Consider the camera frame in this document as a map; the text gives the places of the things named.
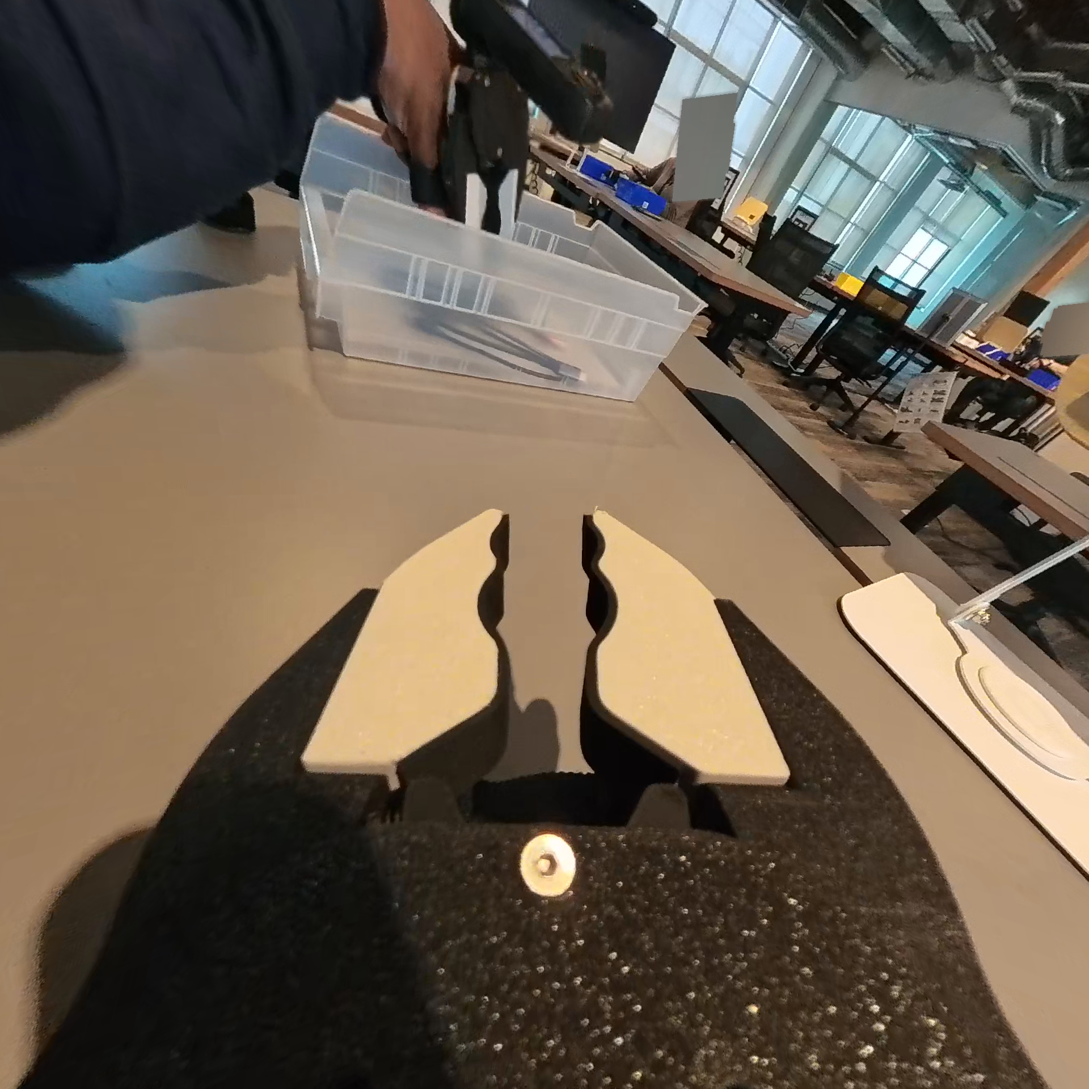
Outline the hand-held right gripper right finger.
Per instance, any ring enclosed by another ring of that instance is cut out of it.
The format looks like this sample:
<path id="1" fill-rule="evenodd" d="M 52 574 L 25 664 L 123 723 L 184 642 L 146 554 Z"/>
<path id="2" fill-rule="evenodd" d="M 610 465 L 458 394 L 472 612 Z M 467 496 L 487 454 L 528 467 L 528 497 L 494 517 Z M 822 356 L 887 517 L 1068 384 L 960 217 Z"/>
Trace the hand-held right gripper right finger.
<path id="1" fill-rule="evenodd" d="M 791 770 L 715 595 L 602 509 L 584 517 L 583 566 L 587 763 L 645 784 L 784 787 Z"/>

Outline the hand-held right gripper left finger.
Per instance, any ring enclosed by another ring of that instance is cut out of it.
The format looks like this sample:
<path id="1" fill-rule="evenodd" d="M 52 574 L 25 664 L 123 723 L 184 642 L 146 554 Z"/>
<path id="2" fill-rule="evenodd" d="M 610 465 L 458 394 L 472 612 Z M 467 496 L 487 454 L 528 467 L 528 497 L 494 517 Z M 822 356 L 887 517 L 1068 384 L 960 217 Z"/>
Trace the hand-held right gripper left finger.
<path id="1" fill-rule="evenodd" d="M 383 582 L 302 755 L 309 773 L 467 791 L 505 752 L 510 518 L 484 510 Z"/>

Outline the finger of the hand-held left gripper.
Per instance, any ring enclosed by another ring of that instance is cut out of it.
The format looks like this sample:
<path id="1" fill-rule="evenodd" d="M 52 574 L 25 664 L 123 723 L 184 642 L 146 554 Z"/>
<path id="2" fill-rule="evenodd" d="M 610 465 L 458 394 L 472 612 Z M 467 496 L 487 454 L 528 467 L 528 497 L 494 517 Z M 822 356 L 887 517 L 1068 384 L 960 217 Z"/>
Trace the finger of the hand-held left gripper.
<path id="1" fill-rule="evenodd" d="M 521 168 L 495 164 L 484 171 L 484 213 L 480 227 L 500 238 L 512 238 L 521 209 Z"/>

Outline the clear plastic bin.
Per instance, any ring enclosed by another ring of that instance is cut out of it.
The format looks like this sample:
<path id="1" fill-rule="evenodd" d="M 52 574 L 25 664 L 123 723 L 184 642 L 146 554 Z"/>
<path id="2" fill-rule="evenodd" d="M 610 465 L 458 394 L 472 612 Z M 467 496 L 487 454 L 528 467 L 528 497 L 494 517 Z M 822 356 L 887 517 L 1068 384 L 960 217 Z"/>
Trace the clear plastic bin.
<path id="1" fill-rule="evenodd" d="M 299 233 L 307 321 L 359 360 L 633 402 L 703 306 L 531 194 L 512 238 L 417 209 L 393 149 L 341 117 L 313 130 Z"/>

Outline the black display screen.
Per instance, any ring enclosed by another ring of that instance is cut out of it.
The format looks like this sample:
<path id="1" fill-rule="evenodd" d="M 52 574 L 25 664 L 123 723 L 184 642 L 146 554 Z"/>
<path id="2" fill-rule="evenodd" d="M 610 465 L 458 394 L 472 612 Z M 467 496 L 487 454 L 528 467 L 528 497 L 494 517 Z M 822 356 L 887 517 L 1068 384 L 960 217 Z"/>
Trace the black display screen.
<path id="1" fill-rule="evenodd" d="M 636 151 L 675 46 L 639 1 L 530 1 L 529 12 L 601 82 L 612 113 L 603 139 Z"/>

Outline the wooden desk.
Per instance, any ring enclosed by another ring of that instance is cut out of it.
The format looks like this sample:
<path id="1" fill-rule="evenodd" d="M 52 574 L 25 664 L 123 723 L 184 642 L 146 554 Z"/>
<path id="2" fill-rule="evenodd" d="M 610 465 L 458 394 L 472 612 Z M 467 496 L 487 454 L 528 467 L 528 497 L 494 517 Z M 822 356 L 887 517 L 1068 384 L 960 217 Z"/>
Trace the wooden desk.
<path id="1" fill-rule="evenodd" d="M 697 295 L 698 303 L 710 310 L 711 325 L 703 334 L 703 346 L 735 374 L 745 374 L 732 348 L 747 317 L 760 309 L 781 317 L 810 315 L 802 302 L 755 276 L 739 261 L 729 259 L 703 238 L 627 206 L 604 183 L 567 166 L 539 140 L 530 142 L 529 155 L 543 180 L 565 201 L 605 223 Z"/>
<path id="2" fill-rule="evenodd" d="M 1087 484 L 1069 472 L 995 435 L 941 424 L 922 435 L 960 466 L 902 517 L 909 531 L 956 509 L 1021 559 L 1087 538 Z"/>

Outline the white document stand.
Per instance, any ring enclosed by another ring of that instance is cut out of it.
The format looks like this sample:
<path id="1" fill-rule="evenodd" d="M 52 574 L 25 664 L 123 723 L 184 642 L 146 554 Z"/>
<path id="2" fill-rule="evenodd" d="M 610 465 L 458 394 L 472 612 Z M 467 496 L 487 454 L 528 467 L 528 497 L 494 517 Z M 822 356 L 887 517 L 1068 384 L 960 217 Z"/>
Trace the white document stand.
<path id="1" fill-rule="evenodd" d="M 1088 873 L 1088 719 L 998 637 L 1001 596 L 1082 538 L 965 603 L 911 574 L 845 594 L 846 627 L 1052 844 Z"/>

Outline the black office chair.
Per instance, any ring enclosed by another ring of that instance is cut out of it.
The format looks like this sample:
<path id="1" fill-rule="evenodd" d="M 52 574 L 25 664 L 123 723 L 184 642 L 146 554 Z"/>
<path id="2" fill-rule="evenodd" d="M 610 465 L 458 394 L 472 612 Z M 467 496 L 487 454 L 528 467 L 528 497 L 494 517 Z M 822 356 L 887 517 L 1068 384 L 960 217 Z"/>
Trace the black office chair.
<path id="1" fill-rule="evenodd" d="M 841 427 L 851 426 L 862 411 L 862 403 L 851 397 L 847 387 L 855 382 L 874 390 L 873 384 L 884 370 L 882 360 L 895 352 L 923 294 L 923 287 L 876 268 L 822 340 L 817 360 L 831 375 L 819 383 L 849 412 Z"/>
<path id="2" fill-rule="evenodd" d="M 835 252 L 836 243 L 787 221 L 755 248 L 747 269 L 782 294 L 799 299 Z"/>

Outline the printed paper sheet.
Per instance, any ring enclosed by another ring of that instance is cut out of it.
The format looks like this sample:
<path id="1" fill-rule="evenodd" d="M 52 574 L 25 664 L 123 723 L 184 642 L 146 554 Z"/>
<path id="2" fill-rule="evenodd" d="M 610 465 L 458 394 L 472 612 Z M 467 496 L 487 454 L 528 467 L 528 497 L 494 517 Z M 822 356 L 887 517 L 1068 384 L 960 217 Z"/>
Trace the printed paper sheet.
<path id="1" fill-rule="evenodd" d="M 910 379 L 895 405 L 893 439 L 920 432 L 928 424 L 941 423 L 959 378 L 957 370 L 932 370 Z"/>

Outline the metal air duct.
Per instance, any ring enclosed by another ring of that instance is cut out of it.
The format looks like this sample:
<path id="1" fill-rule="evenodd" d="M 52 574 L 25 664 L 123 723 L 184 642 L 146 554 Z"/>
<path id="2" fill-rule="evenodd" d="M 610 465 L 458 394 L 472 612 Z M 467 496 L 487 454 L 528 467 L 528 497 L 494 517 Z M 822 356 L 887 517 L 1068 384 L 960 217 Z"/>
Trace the metal air duct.
<path id="1" fill-rule="evenodd" d="M 1065 150 L 1065 117 L 1035 102 L 1006 83 L 960 77 L 946 83 L 910 79 L 901 119 L 920 129 L 1006 154 L 1041 188 L 1087 201 L 1087 166 Z"/>
<path id="2" fill-rule="evenodd" d="M 880 58 L 907 77 L 946 83 L 1033 79 L 1086 88 L 1082 1 L 782 2 L 805 38 L 848 81 Z"/>

